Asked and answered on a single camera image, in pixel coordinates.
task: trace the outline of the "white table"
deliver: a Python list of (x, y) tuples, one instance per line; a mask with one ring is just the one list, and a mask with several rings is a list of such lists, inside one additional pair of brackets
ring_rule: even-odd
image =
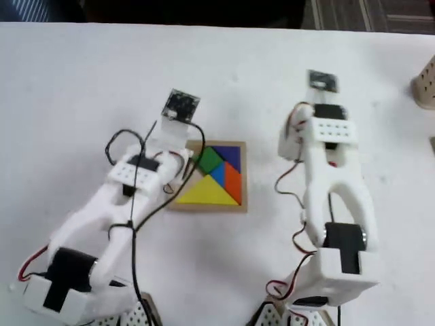
[[(277, 156), (278, 131), (306, 98), (307, 69), (339, 78), (385, 261), (382, 283), (343, 306), (343, 324), (433, 323), (435, 112), (418, 108), (407, 88), (435, 37), (13, 23), (0, 24), (0, 46), (0, 315), (10, 325), (56, 325), (24, 310), (6, 285), (101, 184), (113, 132), (144, 133), (171, 88), (202, 98), (194, 121), (208, 139), (247, 142), (249, 212), (155, 216), (139, 234), (139, 283), (165, 325), (244, 325), (266, 281), (300, 259), (291, 245), (298, 205), (276, 195), (273, 181), (289, 165)], [(283, 186), (302, 195), (303, 169)], [(97, 240), (105, 235), (86, 245), (91, 253)], [(118, 274), (131, 279), (127, 259)]]

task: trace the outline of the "blue puzzle piece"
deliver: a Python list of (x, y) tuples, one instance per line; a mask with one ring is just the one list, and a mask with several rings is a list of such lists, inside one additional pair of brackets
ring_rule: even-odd
[(238, 146), (212, 146), (225, 161), (232, 165), (239, 173), (240, 169), (240, 147)]
[(211, 171), (210, 175), (222, 188), (225, 188), (225, 162), (219, 164), (217, 168)]

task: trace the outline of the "orange puzzle piece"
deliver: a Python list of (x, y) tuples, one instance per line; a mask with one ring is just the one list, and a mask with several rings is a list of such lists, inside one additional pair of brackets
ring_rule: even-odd
[(228, 162), (225, 162), (225, 190), (239, 205), (242, 203), (242, 176)]

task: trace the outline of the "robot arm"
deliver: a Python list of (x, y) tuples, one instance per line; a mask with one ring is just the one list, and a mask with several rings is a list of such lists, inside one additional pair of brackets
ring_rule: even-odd
[[(282, 300), (295, 309), (339, 306), (376, 285), (379, 277), (377, 226), (355, 125), (337, 105), (300, 103), (281, 129), (279, 155), (298, 159), (300, 146), (307, 184), (302, 220), (317, 252), (287, 277)], [(354, 223), (337, 217), (326, 222), (322, 208), (329, 193), (343, 199)]]
[[(162, 112), (159, 136), (147, 141), (145, 155), (140, 146), (130, 146), (95, 195), (53, 233), (46, 272), (19, 277), (28, 282), (27, 308), (77, 325), (135, 306), (133, 286), (114, 280), (117, 264), (131, 247), (131, 226), (137, 227), (155, 209), (164, 185), (182, 182), (181, 172), (193, 154), (185, 148), (187, 129), (198, 102), (173, 90)], [(71, 249), (79, 239), (98, 231), (109, 235), (100, 257)]]

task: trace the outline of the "black wire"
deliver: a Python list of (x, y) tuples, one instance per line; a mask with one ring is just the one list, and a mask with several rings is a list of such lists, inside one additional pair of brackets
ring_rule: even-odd
[(328, 206), (329, 206), (329, 214), (331, 215), (331, 222), (335, 223), (334, 212), (332, 212), (331, 193), (328, 193)]
[(341, 306), (337, 307), (337, 326), (341, 326)]
[(165, 206), (167, 206), (168, 204), (170, 204), (177, 196), (178, 194), (181, 192), (181, 190), (184, 188), (184, 186), (186, 185), (186, 183), (189, 181), (190, 177), (193, 175), (193, 172), (196, 170), (196, 168), (198, 167), (199, 162), (201, 161), (201, 158), (203, 156), (204, 153), (204, 149), (205, 149), (205, 135), (203, 132), (203, 129), (201, 129), (200, 126), (194, 124), (193, 122), (189, 122), (189, 125), (191, 125), (192, 127), (195, 127), (200, 133), (201, 133), (201, 151), (199, 152), (198, 158), (196, 159), (194, 166), (192, 168), (192, 170), (189, 172), (188, 176), (186, 177), (186, 179), (184, 180), (184, 182), (180, 185), (180, 187), (178, 188), (178, 190), (175, 192), (175, 194), (173, 196), (171, 196), (168, 200), (166, 200), (165, 202), (163, 202), (160, 206), (158, 206), (157, 208), (155, 208), (151, 213), (149, 213), (145, 219), (143, 219), (143, 221), (135, 228), (136, 232), (138, 232), (142, 227), (143, 224), (145, 224), (151, 217), (153, 217), (154, 214), (156, 214), (158, 211), (160, 211), (161, 209), (163, 209)]
[(81, 325), (78, 325), (78, 326), (88, 326), (88, 325), (92, 324), (93, 322), (95, 322), (95, 319), (93, 321), (90, 321), (89, 323), (81, 324)]
[[(332, 211), (331, 193), (328, 193), (328, 206), (329, 206), (329, 213), (331, 215), (331, 221), (332, 223), (335, 223), (334, 212)], [(341, 306), (337, 307), (337, 326), (341, 326)]]
[(32, 276), (32, 275), (45, 276), (46, 274), (47, 274), (47, 273), (45, 273), (45, 272), (41, 272), (41, 273), (30, 272), (30, 273), (27, 273), (26, 275), (23, 275), (22, 277), (23, 277), (23, 278), (28, 278), (29, 276)]
[[(186, 183), (189, 181), (190, 177), (192, 176), (193, 172), (196, 170), (202, 156), (204, 153), (204, 148), (205, 148), (205, 135), (203, 132), (203, 129), (201, 129), (200, 126), (190, 122), (189, 125), (195, 127), (196, 129), (199, 130), (199, 132), (201, 133), (201, 139), (202, 139), (202, 144), (201, 144), (201, 152), (199, 153), (198, 159), (196, 160), (193, 169), (190, 171), (189, 175), (186, 177), (186, 179), (184, 180), (184, 182), (181, 184), (180, 188), (175, 192), (175, 194), (173, 196), (171, 196), (168, 200), (166, 200), (165, 202), (163, 202), (160, 206), (158, 206), (156, 209), (154, 209), (151, 213), (149, 213), (145, 219), (143, 219), (143, 221), (135, 228), (133, 229), (133, 237), (132, 237), (132, 241), (131, 241), (131, 273), (133, 275), (133, 287), (135, 288), (135, 293), (137, 296), (137, 299), (141, 302), (143, 311), (145, 311), (145, 313), (147, 314), (147, 310), (149, 308), (149, 304), (148, 302), (142, 298), (141, 296), (141, 292), (139, 290), (139, 285), (137, 283), (137, 273), (136, 273), (136, 235), (137, 232), (142, 228), (142, 226), (146, 223), (146, 221), (148, 221), (154, 214), (156, 214), (158, 211), (160, 211), (161, 209), (163, 209), (166, 205), (168, 205), (169, 203), (171, 203), (175, 197), (178, 196), (178, 194), (180, 193), (180, 191), (183, 189), (183, 187), (186, 185)], [(157, 322), (155, 321), (155, 319), (151, 319), (148, 314), (147, 314), (147, 319), (149, 321), (153, 321), (155, 325), (157, 325)]]
[(139, 144), (141, 145), (141, 153), (140, 154), (142, 154), (142, 151), (143, 152), (145, 152), (145, 141), (142, 139), (142, 137), (141, 137), (141, 135), (140, 134), (138, 134), (137, 132), (135, 132), (135, 131), (133, 131), (133, 130), (130, 130), (130, 129), (121, 129), (121, 130), (119, 130), (118, 132), (116, 132), (111, 138), (110, 138), (110, 140), (109, 140), (109, 142), (107, 143), (107, 145), (106, 145), (106, 147), (105, 147), (105, 149), (104, 149), (104, 152), (106, 153), (106, 157), (107, 157), (107, 160), (109, 161), (109, 163), (111, 164), (111, 165), (115, 165), (116, 164), (116, 161), (115, 160), (112, 160), (112, 158), (111, 158), (111, 156), (110, 156), (110, 147), (111, 147), (111, 144), (113, 144), (113, 142), (118, 138), (118, 136), (120, 135), (120, 134), (122, 134), (123, 132), (127, 132), (127, 133), (129, 133), (129, 134), (132, 134), (133, 136), (135, 136), (138, 140), (139, 140)]
[[(118, 136), (119, 136), (120, 134), (122, 134), (123, 132), (128, 132), (128, 133), (130, 133), (130, 134), (136, 136), (136, 138), (139, 140), (139, 144), (140, 144), (140, 146), (141, 146), (141, 151), (140, 151), (140, 153), (139, 153), (139, 155), (138, 155), (137, 162), (136, 162), (136, 167), (135, 167), (135, 178), (134, 178), (134, 181), (133, 181), (133, 188), (134, 188), (134, 189), (136, 189), (136, 183), (137, 183), (137, 171), (139, 170), (139, 165), (140, 165), (140, 163), (141, 163), (141, 159), (142, 159), (142, 157), (145, 156), (145, 143), (146, 143), (146, 141), (148, 140), (148, 138), (150, 137), (151, 132), (153, 131), (154, 127), (156, 126), (156, 122), (157, 122), (157, 121), (155, 121), (155, 122), (153, 123), (153, 125), (152, 125), (152, 127), (150, 128), (150, 131), (148, 132), (148, 134), (147, 134), (147, 136), (145, 137), (145, 139), (142, 139), (142, 137), (140, 136), (140, 134), (138, 134), (137, 132), (135, 132), (135, 131), (133, 131), (133, 130), (129, 130), (129, 129), (121, 129), (121, 130), (119, 130), (118, 132), (116, 132), (116, 133), (112, 136), (112, 138), (111, 138), (110, 141), (107, 143), (106, 148), (105, 148), (105, 153), (106, 153), (107, 159), (109, 160), (109, 163), (110, 163), (111, 165), (115, 165), (115, 164), (116, 164), (116, 161), (113, 161), (112, 158), (111, 158), (111, 156), (110, 156), (110, 147), (111, 147), (111, 144), (112, 144), (112, 143), (113, 143), (113, 142), (118, 138)], [(134, 226), (133, 226), (133, 209), (134, 209), (134, 206), (135, 206), (135, 193), (136, 193), (136, 192), (133, 192), (133, 195), (132, 195), (132, 198), (131, 198), (130, 219), (129, 219), (128, 223), (127, 223), (127, 224), (119, 224), (119, 223), (117, 223), (117, 224), (113, 224), (113, 225), (111, 225), (111, 226), (109, 227), (109, 230), (108, 230), (108, 235), (110, 236), (110, 231), (111, 231), (112, 228), (116, 228), (116, 227), (124, 227), (124, 228), (130, 228), (130, 229), (131, 229), (131, 231), (132, 231), (132, 233), (133, 233), (133, 234), (132, 234), (132, 241), (131, 241), (131, 242), (132, 242), (132, 257), (135, 257), (135, 256), (136, 256), (136, 244), (135, 244), (135, 241), (136, 241), (136, 231), (135, 231), (135, 228), (134, 228)], [(141, 293), (140, 293), (139, 287), (138, 287), (138, 285), (137, 285), (136, 269), (134, 269), (134, 271), (135, 271), (135, 272), (133, 273), (133, 269), (132, 269), (133, 286), (134, 286), (134, 288), (135, 288), (135, 293), (136, 293), (137, 299), (139, 300), (139, 302), (140, 302), (141, 305), (142, 305), (142, 308), (143, 308), (144, 313), (146, 314), (146, 317), (147, 317), (148, 323), (151, 324), (151, 323), (153, 322), (153, 318), (152, 318), (153, 316), (152, 316), (152, 313), (150, 312), (149, 306), (148, 306), (147, 304), (144, 304), (144, 301), (145, 301), (145, 300), (141, 297)]]
[[(151, 213), (149, 213), (145, 219), (143, 219), (143, 221), (136, 227), (134, 227), (133, 225), (133, 208), (135, 205), (135, 192), (133, 193), (133, 197), (131, 200), (131, 210), (130, 210), (130, 220), (127, 224), (113, 224), (109, 227), (109, 232), (112, 228), (115, 227), (124, 227), (124, 228), (130, 228), (132, 230), (132, 240), (131, 240), (131, 273), (132, 273), (132, 277), (133, 277), (133, 287), (135, 288), (135, 293), (137, 296), (138, 301), (141, 303), (142, 308), (144, 313), (146, 314), (147, 320), (149, 323), (154, 323), (155, 325), (157, 325), (156, 319), (154, 318), (154, 315), (152, 314), (150, 305), (148, 304), (147, 300), (142, 298), (141, 295), (141, 291), (139, 289), (139, 284), (137, 282), (137, 272), (136, 272), (136, 237), (137, 237), (137, 232), (142, 228), (142, 226), (146, 223), (146, 221), (148, 221), (153, 215), (155, 215), (158, 211), (160, 211), (161, 209), (163, 209), (166, 205), (168, 205), (169, 203), (171, 203), (180, 193), (180, 191), (183, 189), (183, 187), (186, 185), (186, 183), (189, 181), (190, 177), (193, 175), (193, 172), (196, 170), (196, 168), (198, 167), (198, 164), (203, 156), (204, 153), (204, 149), (205, 149), (205, 135), (203, 130), (201, 129), (200, 126), (189, 122), (189, 125), (195, 127), (197, 130), (199, 130), (199, 132), (201, 133), (201, 139), (202, 139), (202, 144), (201, 144), (201, 152), (199, 153), (198, 159), (196, 160), (192, 170), (190, 171), (190, 173), (188, 174), (188, 176), (186, 177), (186, 179), (184, 180), (184, 182), (181, 184), (181, 186), (179, 187), (179, 189), (175, 192), (175, 194), (173, 196), (171, 196), (168, 200), (166, 200), (165, 202), (163, 202), (160, 206), (158, 206), (156, 209), (154, 209)], [(136, 132), (131, 132), (131, 130), (120, 130), (119, 132), (117, 132), (112, 139), (110, 140), (110, 142), (107, 144), (106, 146), (106, 156), (107, 159), (109, 160), (109, 162), (112, 164), (114, 163), (114, 161), (111, 159), (110, 154), (109, 154), (109, 149), (110, 149), (110, 145), (113, 143), (113, 141), (119, 136), (119, 134), (121, 134), (124, 131), (127, 132), (131, 132), (132, 134), (134, 134), (135, 136), (137, 136), (137, 138), (139, 139), (139, 142), (141, 143), (141, 153), (145, 153), (145, 143), (147, 138), (149, 137), (152, 129), (150, 130), (150, 132), (148, 133), (148, 135), (146, 136), (144, 141), (140, 141), (141, 137), (136, 133)], [(136, 169), (135, 169), (135, 180), (133, 183), (133, 187), (136, 188), (136, 180), (137, 180), (137, 171), (140, 165), (140, 161), (141, 161), (142, 155), (139, 155), (137, 163), (136, 163)]]

